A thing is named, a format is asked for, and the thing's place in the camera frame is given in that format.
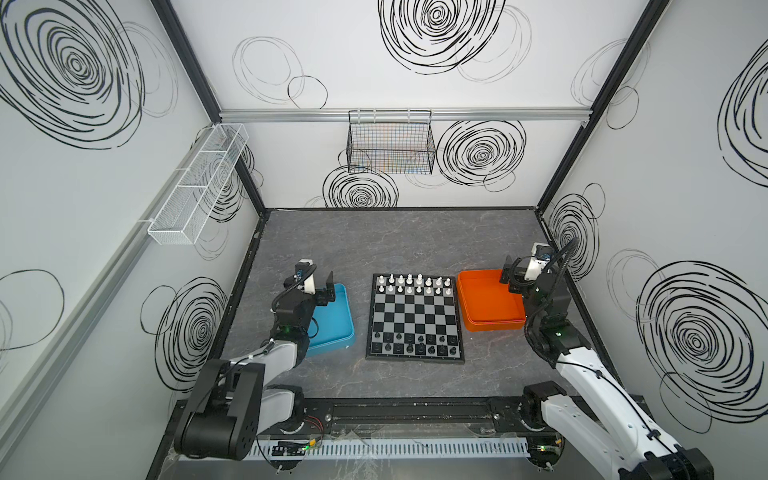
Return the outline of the teal plastic tray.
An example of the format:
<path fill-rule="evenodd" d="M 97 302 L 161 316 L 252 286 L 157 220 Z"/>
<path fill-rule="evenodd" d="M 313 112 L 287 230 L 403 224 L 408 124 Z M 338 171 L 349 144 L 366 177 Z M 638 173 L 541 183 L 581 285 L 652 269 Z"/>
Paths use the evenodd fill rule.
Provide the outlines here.
<path fill-rule="evenodd" d="M 347 349 L 356 341 L 346 287 L 341 283 L 336 283 L 334 287 L 336 300 L 315 308 L 308 331 L 307 357 Z"/>

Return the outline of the orange plastic tray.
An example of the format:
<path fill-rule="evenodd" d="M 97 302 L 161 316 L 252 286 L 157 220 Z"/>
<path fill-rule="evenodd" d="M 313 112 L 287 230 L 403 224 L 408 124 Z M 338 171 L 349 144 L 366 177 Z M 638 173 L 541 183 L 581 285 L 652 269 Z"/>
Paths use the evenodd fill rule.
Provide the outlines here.
<path fill-rule="evenodd" d="M 470 332 L 520 330 L 526 315 L 520 294 L 501 282 L 502 270 L 462 271 L 457 277 L 462 321 Z"/>

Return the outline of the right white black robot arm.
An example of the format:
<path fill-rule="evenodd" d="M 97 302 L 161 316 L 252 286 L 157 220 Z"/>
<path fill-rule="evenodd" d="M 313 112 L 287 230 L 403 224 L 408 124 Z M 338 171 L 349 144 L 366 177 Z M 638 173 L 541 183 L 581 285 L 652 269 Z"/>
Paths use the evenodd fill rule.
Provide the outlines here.
<path fill-rule="evenodd" d="M 569 257 L 568 247 L 556 251 L 538 244 L 528 257 L 506 258 L 500 274 L 500 283 L 522 296 L 526 342 L 589 408 L 583 411 L 557 382 L 540 382 L 523 390 L 521 423 L 532 431 L 557 432 L 605 479 L 714 478 L 707 457 L 659 426 L 568 319 L 563 277 Z"/>

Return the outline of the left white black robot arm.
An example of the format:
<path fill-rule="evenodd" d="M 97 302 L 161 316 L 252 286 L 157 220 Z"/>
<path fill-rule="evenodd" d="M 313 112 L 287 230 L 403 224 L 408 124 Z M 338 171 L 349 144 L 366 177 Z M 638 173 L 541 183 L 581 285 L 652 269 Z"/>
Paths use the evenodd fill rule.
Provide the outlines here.
<path fill-rule="evenodd" d="M 333 277 L 320 288 L 316 269 L 311 260 L 302 259 L 285 279 L 284 290 L 272 300 L 274 323 L 260 348 L 204 364 L 174 434 L 176 453 L 242 460 L 260 433 L 300 421 L 302 390 L 272 381 L 304 360 L 315 308 L 336 300 Z"/>

